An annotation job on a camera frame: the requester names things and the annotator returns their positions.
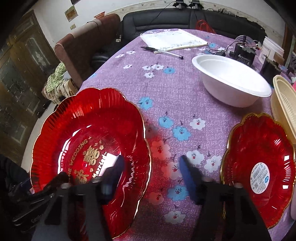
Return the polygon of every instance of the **paper notebook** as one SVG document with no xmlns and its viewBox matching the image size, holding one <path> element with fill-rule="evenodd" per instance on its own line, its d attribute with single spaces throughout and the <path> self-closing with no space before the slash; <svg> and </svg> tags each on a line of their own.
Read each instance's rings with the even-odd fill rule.
<svg viewBox="0 0 296 241">
<path fill-rule="evenodd" d="M 194 36 L 182 29 L 160 32 L 157 34 L 141 34 L 141 39 L 148 47 L 170 51 L 176 49 L 206 46 L 207 41 Z"/>
</svg>

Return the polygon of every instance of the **white foam bowl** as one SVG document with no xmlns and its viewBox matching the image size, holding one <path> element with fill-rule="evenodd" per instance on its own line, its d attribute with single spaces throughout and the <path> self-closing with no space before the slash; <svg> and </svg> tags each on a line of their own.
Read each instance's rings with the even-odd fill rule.
<svg viewBox="0 0 296 241">
<path fill-rule="evenodd" d="M 271 95 L 267 81 L 252 68 L 236 60 L 206 54 L 195 56 L 192 63 L 201 71 L 206 90 L 225 104 L 247 107 L 259 97 Z"/>
</svg>

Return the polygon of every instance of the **ballpoint pen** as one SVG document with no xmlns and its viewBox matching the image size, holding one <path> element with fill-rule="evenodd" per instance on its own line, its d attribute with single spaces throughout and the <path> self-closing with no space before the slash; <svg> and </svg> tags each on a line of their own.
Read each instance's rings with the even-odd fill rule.
<svg viewBox="0 0 296 241">
<path fill-rule="evenodd" d="M 165 55 L 168 55 L 168 56 L 172 56 L 172 57 L 179 58 L 179 59 L 184 59 L 183 56 L 180 56 L 180 55 L 177 55 L 177 54 L 174 54 L 174 53 L 170 53 L 170 52 L 167 52 L 167 51 L 163 51 L 163 50 L 160 50 L 160 49 L 155 49 L 155 48 L 151 48 L 151 47 L 144 47 L 144 46 L 142 46 L 141 48 L 145 49 L 145 50 L 148 50 L 150 52 L 157 51 L 159 53 L 162 53 L 162 54 L 165 54 Z"/>
</svg>

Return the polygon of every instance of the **wooden cabinet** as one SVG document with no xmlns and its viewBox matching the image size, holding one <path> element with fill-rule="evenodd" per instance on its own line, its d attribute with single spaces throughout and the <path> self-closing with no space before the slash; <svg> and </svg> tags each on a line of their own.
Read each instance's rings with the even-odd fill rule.
<svg viewBox="0 0 296 241">
<path fill-rule="evenodd" d="M 0 50 L 0 152 L 18 164 L 58 63 L 34 12 L 27 13 Z"/>
</svg>

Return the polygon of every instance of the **floral tablecloth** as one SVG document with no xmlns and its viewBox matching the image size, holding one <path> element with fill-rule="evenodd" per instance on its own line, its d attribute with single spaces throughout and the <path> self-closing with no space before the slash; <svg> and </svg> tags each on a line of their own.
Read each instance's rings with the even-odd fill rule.
<svg viewBox="0 0 296 241">
<path fill-rule="evenodd" d="M 147 33 L 172 30 L 154 30 Z M 131 228 L 116 240 L 190 240 L 201 207 L 190 200 L 178 158 L 187 155 L 205 176 L 219 181 L 220 164 L 231 128 L 250 112 L 271 114 L 270 98 L 251 107 L 235 108 L 213 98 L 192 65 L 196 55 L 226 48 L 233 39 L 187 30 L 208 46 L 175 50 L 184 60 L 144 51 L 136 38 L 84 81 L 87 87 L 113 87 L 138 105 L 146 122 L 152 153 L 151 179 Z M 254 66 L 261 65 L 256 57 Z M 269 230 L 280 241 L 293 224 L 288 207 Z"/>
</svg>

